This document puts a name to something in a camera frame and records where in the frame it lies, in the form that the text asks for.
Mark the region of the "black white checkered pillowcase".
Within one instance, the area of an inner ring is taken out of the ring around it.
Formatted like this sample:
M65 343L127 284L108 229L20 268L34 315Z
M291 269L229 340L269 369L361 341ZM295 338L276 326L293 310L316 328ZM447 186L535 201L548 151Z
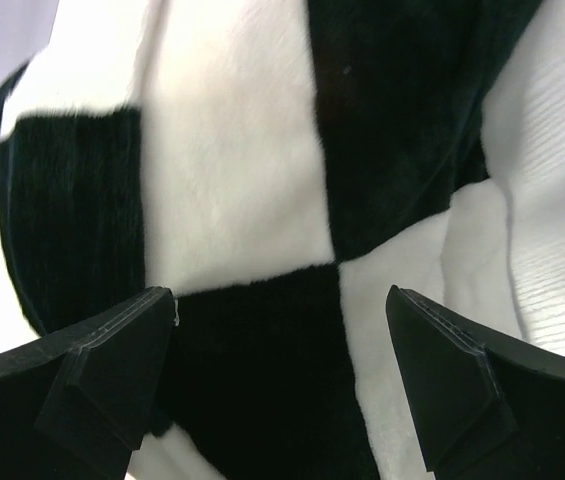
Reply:
M565 357L565 1L61 1L0 84L0 354L176 302L122 479L438 479L394 286Z

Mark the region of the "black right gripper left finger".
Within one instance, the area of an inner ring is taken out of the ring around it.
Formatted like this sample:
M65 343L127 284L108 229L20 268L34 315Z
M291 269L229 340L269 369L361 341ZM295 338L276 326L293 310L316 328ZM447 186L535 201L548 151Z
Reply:
M148 430L176 316L144 292L0 354L0 479L122 479Z

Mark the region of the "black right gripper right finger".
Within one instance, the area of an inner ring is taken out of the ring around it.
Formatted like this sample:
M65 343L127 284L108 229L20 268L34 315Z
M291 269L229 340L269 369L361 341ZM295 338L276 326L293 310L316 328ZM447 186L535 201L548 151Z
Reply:
M564 356L410 289L390 289L386 314L429 472L565 480Z

